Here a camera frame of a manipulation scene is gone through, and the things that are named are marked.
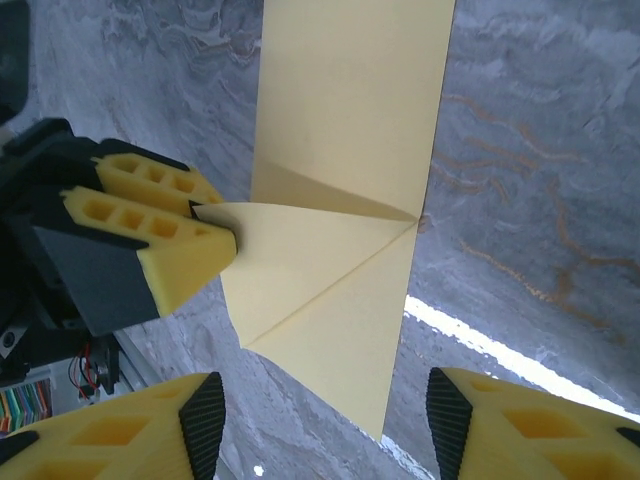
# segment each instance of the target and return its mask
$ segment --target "square hole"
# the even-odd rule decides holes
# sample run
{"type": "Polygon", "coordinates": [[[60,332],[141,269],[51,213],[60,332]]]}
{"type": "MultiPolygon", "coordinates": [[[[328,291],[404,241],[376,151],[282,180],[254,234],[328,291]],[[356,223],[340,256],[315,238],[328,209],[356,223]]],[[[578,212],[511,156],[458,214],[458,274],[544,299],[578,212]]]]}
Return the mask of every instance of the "square hole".
{"type": "Polygon", "coordinates": [[[503,412],[526,438],[578,438],[586,432],[569,418],[553,410],[533,408],[503,412]]]}
{"type": "Polygon", "coordinates": [[[178,231],[178,224],[163,218],[154,218],[151,222],[151,233],[163,238],[173,238],[178,231]]]}
{"type": "Polygon", "coordinates": [[[147,170],[147,178],[152,182],[160,183],[164,178],[164,175],[165,171],[160,167],[150,165],[149,170],[147,170]]]}
{"type": "Polygon", "coordinates": [[[191,193],[196,188],[196,184],[189,179],[176,176],[173,177],[173,188],[176,188],[184,193],[191,193]]]}
{"type": "Polygon", "coordinates": [[[128,445],[151,419],[141,416],[104,417],[80,432],[72,445],[114,446],[128,445]]]}
{"type": "Polygon", "coordinates": [[[89,218],[106,222],[115,209],[116,206],[110,203],[100,200],[90,200],[84,206],[83,211],[89,218]]]}
{"type": "Polygon", "coordinates": [[[628,480],[640,473],[607,452],[552,453],[546,457],[567,480],[628,480]]]}
{"type": "Polygon", "coordinates": [[[30,472],[27,480],[93,480],[107,466],[104,461],[54,460],[30,472]]]}
{"type": "Polygon", "coordinates": [[[130,228],[131,230],[137,230],[143,220],[143,214],[134,212],[133,210],[125,210],[120,216],[118,223],[123,227],[130,228]]]}
{"type": "Polygon", "coordinates": [[[489,380],[472,380],[471,386],[479,392],[499,392],[500,387],[497,383],[489,380]]]}
{"type": "Polygon", "coordinates": [[[140,162],[138,160],[125,155],[115,157],[111,162],[111,164],[118,170],[122,170],[123,172],[128,173],[133,173],[134,170],[138,168],[138,165],[140,165],[140,162]]]}

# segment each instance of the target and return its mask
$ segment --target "yellow paper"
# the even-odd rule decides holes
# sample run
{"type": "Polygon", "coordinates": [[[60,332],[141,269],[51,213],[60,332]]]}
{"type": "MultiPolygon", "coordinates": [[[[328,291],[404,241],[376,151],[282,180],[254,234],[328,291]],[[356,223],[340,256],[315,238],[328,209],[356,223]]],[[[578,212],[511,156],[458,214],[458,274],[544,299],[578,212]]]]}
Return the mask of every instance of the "yellow paper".
{"type": "Polygon", "coordinates": [[[266,0],[251,204],[222,274],[241,344],[380,440],[453,0],[266,0]]]}

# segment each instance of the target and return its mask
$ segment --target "marble surface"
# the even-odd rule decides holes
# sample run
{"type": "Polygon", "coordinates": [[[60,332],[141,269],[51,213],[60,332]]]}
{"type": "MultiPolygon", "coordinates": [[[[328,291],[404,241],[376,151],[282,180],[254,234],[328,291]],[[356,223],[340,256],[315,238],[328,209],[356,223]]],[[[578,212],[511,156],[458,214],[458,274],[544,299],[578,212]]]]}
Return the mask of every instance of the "marble surface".
{"type": "MultiPolygon", "coordinates": [[[[249,195],[263,4],[33,1],[32,96],[249,195]]],[[[640,411],[640,4],[458,0],[409,294],[640,411]]],[[[241,350],[213,282],[128,330],[164,378],[219,370],[238,478],[437,478],[433,366],[527,384],[491,355],[404,321],[382,444],[241,350]]]]}

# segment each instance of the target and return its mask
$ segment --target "yellow foam pad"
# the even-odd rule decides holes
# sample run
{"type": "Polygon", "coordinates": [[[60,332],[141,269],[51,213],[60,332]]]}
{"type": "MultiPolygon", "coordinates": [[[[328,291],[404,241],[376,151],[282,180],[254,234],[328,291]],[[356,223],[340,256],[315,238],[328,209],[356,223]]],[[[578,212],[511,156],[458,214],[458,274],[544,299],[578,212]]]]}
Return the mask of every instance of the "yellow foam pad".
{"type": "Polygon", "coordinates": [[[62,195],[76,224],[149,244],[138,250],[138,259],[161,316],[183,305],[236,256],[235,237],[225,228],[84,187],[62,195]]]}
{"type": "Polygon", "coordinates": [[[459,478],[640,478],[640,448],[617,432],[640,430],[635,422],[466,370],[442,371],[473,406],[459,478]]]}
{"type": "Polygon", "coordinates": [[[183,170],[125,153],[94,158],[104,191],[161,210],[191,216],[189,202],[221,203],[222,197],[197,170],[183,170]]]}
{"type": "Polygon", "coordinates": [[[178,411],[205,381],[193,374],[55,416],[16,433],[40,438],[0,467],[12,480],[193,478],[178,411]]]}

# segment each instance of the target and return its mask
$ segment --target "black rubber pad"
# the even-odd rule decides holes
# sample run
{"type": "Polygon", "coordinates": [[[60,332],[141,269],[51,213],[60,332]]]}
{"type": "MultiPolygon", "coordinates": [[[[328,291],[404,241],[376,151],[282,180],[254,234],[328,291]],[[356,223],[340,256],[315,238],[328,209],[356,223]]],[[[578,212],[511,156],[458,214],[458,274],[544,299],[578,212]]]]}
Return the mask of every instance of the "black rubber pad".
{"type": "Polygon", "coordinates": [[[636,447],[640,448],[640,430],[620,427],[616,431],[631,443],[633,443],[636,447]]]}
{"type": "Polygon", "coordinates": [[[28,430],[0,439],[0,465],[11,460],[39,438],[38,432],[28,430]]]}
{"type": "Polygon", "coordinates": [[[213,372],[178,412],[195,480],[216,473],[226,410],[220,374],[213,372]]]}
{"type": "Polygon", "coordinates": [[[456,480],[469,434],[473,406],[439,368],[429,374],[427,419],[442,480],[456,480]]]}

